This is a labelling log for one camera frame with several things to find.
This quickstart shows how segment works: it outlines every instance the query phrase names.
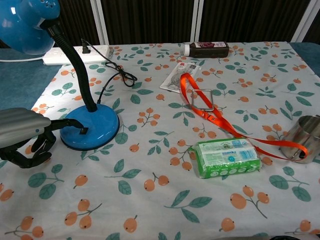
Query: red lanyard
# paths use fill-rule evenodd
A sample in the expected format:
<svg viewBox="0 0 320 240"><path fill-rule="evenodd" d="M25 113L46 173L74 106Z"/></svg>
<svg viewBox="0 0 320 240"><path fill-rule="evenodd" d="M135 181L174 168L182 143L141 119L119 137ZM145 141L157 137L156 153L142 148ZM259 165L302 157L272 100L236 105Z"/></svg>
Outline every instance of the red lanyard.
<svg viewBox="0 0 320 240"><path fill-rule="evenodd" d="M200 110L195 108L194 106L192 106L187 98L187 92L186 92L186 88L187 88L187 80L189 81L189 83L191 84L191 86L193 87L193 89L195 90L199 90L198 85L196 84L195 80L193 79L193 77L189 74L189 73L184 73L181 78L180 78L180 87L181 87L181 92L182 95L184 96L185 100L188 102L188 104L191 106L192 110L198 114L200 117L208 120L209 122L217 125L218 127L228 131L229 133L231 133L233 136L237 137L237 138L248 138L248 139L253 139L256 140L258 142L264 143L264 144L269 144L269 145L274 145L274 146L284 146L284 147L291 147L291 148L297 148L302 150L305 153L304 158L305 159L308 156L308 150L306 147L304 147L301 144L292 142L292 141L270 141L270 140L262 140L262 139L258 139L258 138L254 138L254 137L249 137L246 135L243 135L239 132L237 132L234 127L221 115L221 113L212 105L212 103L210 102L210 100L206 97L206 95L204 95L204 93L199 90L197 91L197 94L202 98L202 100L205 102L205 104L208 106L208 108L213 109L212 113L215 115L211 115L209 114L207 111L204 110ZM260 147L255 146L255 149L265 155L268 155L270 157L273 158L278 158L278 159L284 159L284 160L289 160L287 158L284 157L280 157L274 154L271 154L267 151L262 150Z"/></svg>

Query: power strip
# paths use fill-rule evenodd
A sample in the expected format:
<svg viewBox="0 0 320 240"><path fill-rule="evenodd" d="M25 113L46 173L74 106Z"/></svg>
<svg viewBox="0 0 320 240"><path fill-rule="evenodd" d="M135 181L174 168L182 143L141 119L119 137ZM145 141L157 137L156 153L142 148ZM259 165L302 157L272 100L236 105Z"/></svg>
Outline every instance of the power strip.
<svg viewBox="0 0 320 240"><path fill-rule="evenodd" d="M109 56L108 45L94 45L94 47L106 58ZM82 61L85 64L103 63L106 60L99 55L92 47L88 46L90 53L83 54L82 46L75 46L74 49L77 51ZM71 64L67 56L61 50L60 47L53 47L48 51L42 58L45 65L64 65Z"/></svg>

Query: metal cup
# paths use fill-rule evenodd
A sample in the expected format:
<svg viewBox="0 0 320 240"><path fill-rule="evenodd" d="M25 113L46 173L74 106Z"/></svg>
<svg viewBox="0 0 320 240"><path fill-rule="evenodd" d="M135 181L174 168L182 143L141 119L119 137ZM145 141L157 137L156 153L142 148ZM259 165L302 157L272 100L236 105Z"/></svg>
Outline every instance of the metal cup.
<svg viewBox="0 0 320 240"><path fill-rule="evenodd" d="M284 141L301 144L308 149L308 156L296 147L281 146L281 152L293 162L308 164L320 153L320 116L302 116L289 131Z"/></svg>

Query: floral tablecloth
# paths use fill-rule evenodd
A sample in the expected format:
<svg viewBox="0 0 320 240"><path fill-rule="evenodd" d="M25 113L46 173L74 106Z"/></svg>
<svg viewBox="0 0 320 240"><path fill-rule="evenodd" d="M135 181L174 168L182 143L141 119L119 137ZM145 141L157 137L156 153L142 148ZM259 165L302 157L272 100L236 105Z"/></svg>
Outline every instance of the floral tablecloth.
<svg viewBox="0 0 320 240"><path fill-rule="evenodd" d="M180 44L120 45L111 59L138 77L119 77L102 104L119 115L116 137L91 151L57 141L52 157L20 169L0 161L0 238L67 240L212 240L232 236L320 232L320 160L298 164L261 155L260 171L201 179L198 141L230 137L159 86L178 62L201 66L196 76L241 133L279 140L300 116L320 112L320 81L286 42L230 43L229 56L195 59ZM87 66L98 99L114 74ZM77 76L62 66L33 110L64 118L82 106ZM32 141L21 149L31 156ZM275 146L258 144L281 155Z"/></svg>

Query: blue desk lamp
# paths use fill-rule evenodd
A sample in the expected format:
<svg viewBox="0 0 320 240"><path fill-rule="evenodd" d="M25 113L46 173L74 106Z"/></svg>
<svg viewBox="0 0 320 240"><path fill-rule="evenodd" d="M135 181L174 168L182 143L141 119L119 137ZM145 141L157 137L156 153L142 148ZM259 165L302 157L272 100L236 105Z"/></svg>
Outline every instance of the blue desk lamp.
<svg viewBox="0 0 320 240"><path fill-rule="evenodd" d="M108 106L95 104L88 74L78 53L64 37L57 18L58 0L0 0L0 39L11 48L29 55L49 51L55 43L73 65L84 101L66 118L75 119L87 130L67 126L60 130L62 141L71 149L86 151L99 148L112 140L119 130L119 118Z"/></svg>

